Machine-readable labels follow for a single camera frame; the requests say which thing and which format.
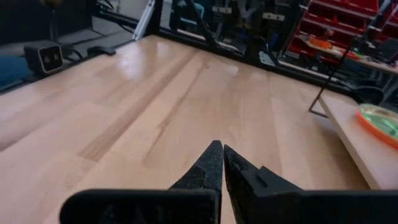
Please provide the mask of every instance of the wooden tabletop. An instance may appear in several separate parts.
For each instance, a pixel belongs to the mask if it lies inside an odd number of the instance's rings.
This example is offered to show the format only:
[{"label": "wooden tabletop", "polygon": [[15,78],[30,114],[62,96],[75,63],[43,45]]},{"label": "wooden tabletop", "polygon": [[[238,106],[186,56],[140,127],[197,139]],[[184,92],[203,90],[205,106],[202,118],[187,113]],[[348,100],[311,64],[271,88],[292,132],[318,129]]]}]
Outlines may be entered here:
[{"label": "wooden tabletop", "polygon": [[359,123],[357,105],[321,96],[320,103],[372,189],[398,189],[398,150]]},{"label": "wooden tabletop", "polygon": [[214,139],[304,189],[366,189],[308,112],[318,91],[156,36],[23,86],[0,96],[1,223],[58,223],[82,189],[167,189]]},{"label": "wooden tabletop", "polygon": [[[299,37],[299,38],[302,41],[304,41],[309,47],[311,47],[313,49],[320,50],[322,52],[326,52],[328,54],[332,54],[332,55],[334,55],[337,58],[341,58],[343,56],[343,54],[344,54],[344,51],[346,50],[346,49],[342,49],[342,48],[337,47],[337,46],[333,46],[331,49],[325,49],[325,48],[313,45],[309,41],[304,40],[301,37]],[[361,64],[363,64],[363,65],[365,65],[367,67],[380,69],[380,70],[383,70],[385,72],[393,73],[393,74],[398,75],[398,68],[394,68],[394,67],[392,67],[390,65],[387,65],[386,63],[378,63],[378,62],[368,61],[368,60],[365,60],[365,59],[362,59],[362,58],[359,59],[359,60],[354,60],[354,61],[358,62],[358,63],[361,63]]]}]

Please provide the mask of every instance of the metal bracket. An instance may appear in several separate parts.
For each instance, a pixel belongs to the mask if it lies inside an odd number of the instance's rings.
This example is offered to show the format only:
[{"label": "metal bracket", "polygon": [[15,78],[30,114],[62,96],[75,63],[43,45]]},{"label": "metal bracket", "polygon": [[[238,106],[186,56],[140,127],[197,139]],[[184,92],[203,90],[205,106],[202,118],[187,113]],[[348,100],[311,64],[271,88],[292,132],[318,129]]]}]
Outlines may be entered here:
[{"label": "metal bracket", "polygon": [[132,40],[139,40],[144,36],[150,18],[152,17],[152,13],[154,12],[154,5],[155,0],[149,0],[147,6],[144,9],[144,12],[142,13],[141,18],[139,19],[138,25],[134,33],[132,34]]}]

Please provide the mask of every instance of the blue fabric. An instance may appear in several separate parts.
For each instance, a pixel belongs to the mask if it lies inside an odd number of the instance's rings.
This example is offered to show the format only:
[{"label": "blue fabric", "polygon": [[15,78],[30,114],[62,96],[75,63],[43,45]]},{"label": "blue fabric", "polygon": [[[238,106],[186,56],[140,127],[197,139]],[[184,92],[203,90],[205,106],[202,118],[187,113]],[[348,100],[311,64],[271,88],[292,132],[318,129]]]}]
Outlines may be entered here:
[{"label": "blue fabric", "polygon": [[24,57],[0,55],[0,89],[33,74]]}]

